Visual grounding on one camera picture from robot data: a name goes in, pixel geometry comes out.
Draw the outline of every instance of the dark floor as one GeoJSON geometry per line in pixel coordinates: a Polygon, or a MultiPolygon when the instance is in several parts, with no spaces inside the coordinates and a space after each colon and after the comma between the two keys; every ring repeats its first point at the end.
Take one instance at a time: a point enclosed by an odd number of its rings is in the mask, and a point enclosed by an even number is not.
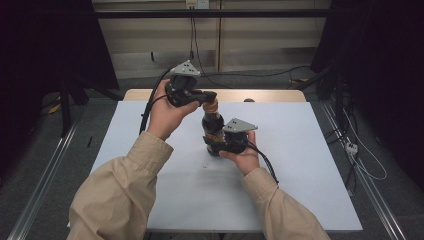
{"type": "MultiPolygon", "coordinates": [[[[264,72],[258,71],[255,74],[264,74],[264,72]]],[[[291,77],[303,79],[309,78],[310,75],[311,73],[307,70],[293,71],[291,77]]],[[[236,88],[284,89],[290,85],[288,74],[262,78],[245,76],[214,76],[211,78],[214,81],[236,88]]],[[[153,79],[121,80],[121,93],[130,88],[151,87],[153,79]]],[[[198,87],[218,88],[204,78],[199,80],[198,87]]],[[[323,134],[332,131],[333,129],[323,111],[322,102],[316,97],[314,87],[308,88],[304,93],[312,105],[323,134]]],[[[49,186],[27,235],[25,233],[27,239],[64,239],[67,236],[66,225],[69,205],[75,191],[91,170],[116,107],[116,102],[97,93],[89,91],[89,95],[91,98],[87,106],[72,105],[71,107],[73,116],[80,112],[83,115],[61,165],[57,169],[54,181],[49,186]]],[[[47,102],[48,98],[52,96],[46,96],[45,101],[47,102]]],[[[9,236],[60,140],[62,130],[60,112],[50,115],[45,115],[44,112],[35,125],[31,141],[22,150],[21,156],[3,179],[3,185],[0,189],[0,239],[7,239],[9,236]]],[[[360,110],[356,109],[355,115],[358,120],[360,139],[378,157],[388,174],[385,180],[374,180],[374,183],[399,222],[406,238],[424,239],[424,229],[422,228],[424,226],[423,192],[398,167],[390,150],[377,141],[378,136],[368,125],[366,119],[361,116],[360,110]]],[[[336,141],[329,144],[329,148],[342,178],[346,179],[350,163],[341,144],[336,141]]],[[[370,174],[383,175],[381,167],[362,146],[360,146],[360,157],[370,174]]],[[[353,179],[349,182],[348,188],[354,189],[353,179]]],[[[359,180],[351,199],[364,230],[354,233],[330,233],[331,238],[391,239],[381,222],[380,215],[375,210],[370,197],[359,180]]]]}

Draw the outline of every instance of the shirt cuff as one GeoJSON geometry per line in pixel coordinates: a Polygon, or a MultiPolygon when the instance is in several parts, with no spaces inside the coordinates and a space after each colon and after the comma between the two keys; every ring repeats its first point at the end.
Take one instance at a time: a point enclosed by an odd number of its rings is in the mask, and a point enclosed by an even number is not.
{"type": "Polygon", "coordinates": [[[256,168],[244,177],[247,189],[255,199],[266,198],[278,188],[274,178],[265,168],[256,168]]]}
{"type": "Polygon", "coordinates": [[[158,174],[169,159],[173,148],[149,132],[142,132],[127,154],[127,158],[144,169],[158,174]]]}

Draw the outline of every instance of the person's right arm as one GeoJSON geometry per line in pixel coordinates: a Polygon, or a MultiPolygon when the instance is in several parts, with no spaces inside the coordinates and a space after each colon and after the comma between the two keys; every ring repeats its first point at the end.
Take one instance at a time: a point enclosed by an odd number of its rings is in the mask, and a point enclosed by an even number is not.
{"type": "MultiPolygon", "coordinates": [[[[248,132],[256,145],[255,132],[248,132]]],[[[329,239],[313,213],[278,188],[269,172],[259,166],[258,153],[247,148],[240,154],[221,151],[243,173],[248,191],[255,200],[266,239],[329,239]]]]}

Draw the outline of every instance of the dark bottle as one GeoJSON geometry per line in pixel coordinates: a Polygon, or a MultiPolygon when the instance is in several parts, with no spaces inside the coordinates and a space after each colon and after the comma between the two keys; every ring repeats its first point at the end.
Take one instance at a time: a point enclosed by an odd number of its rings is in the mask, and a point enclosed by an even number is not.
{"type": "MultiPolygon", "coordinates": [[[[224,127],[224,118],[218,112],[218,100],[215,98],[211,103],[203,103],[203,110],[205,110],[205,115],[202,119],[202,127],[205,132],[205,138],[208,141],[223,142],[224,131],[222,128],[224,127]]],[[[212,156],[219,156],[218,151],[211,145],[208,144],[207,149],[212,156]]]]}

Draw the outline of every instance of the beige sleeve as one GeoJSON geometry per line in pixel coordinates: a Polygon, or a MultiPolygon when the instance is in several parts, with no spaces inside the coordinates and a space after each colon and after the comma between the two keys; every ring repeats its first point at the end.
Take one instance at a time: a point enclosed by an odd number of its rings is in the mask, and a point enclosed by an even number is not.
{"type": "Polygon", "coordinates": [[[156,199],[157,174],[173,149],[143,132],[126,157],[94,171],[72,202],[68,239],[140,239],[156,199]]]}
{"type": "Polygon", "coordinates": [[[314,214],[284,191],[264,168],[246,175],[245,183],[258,206],[267,240],[329,239],[314,214]]]}

